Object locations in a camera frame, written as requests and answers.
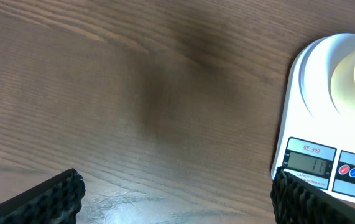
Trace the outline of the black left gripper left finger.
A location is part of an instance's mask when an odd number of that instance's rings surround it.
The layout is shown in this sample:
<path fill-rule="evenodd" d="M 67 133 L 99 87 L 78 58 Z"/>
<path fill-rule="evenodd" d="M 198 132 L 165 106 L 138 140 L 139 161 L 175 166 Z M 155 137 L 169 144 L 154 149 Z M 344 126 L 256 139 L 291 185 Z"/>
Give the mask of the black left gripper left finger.
<path fill-rule="evenodd" d="M 0 203 L 0 224 L 75 224 L 84 196 L 82 176 L 75 169 L 68 169 Z"/>

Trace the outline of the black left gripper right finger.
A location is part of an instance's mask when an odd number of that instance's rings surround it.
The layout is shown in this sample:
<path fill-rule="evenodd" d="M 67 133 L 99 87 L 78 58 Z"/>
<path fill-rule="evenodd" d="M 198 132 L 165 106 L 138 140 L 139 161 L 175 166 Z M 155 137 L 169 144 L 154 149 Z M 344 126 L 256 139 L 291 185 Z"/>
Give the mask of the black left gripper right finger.
<path fill-rule="evenodd" d="M 270 193 L 277 224 L 355 224 L 355 209 L 278 167 Z"/>

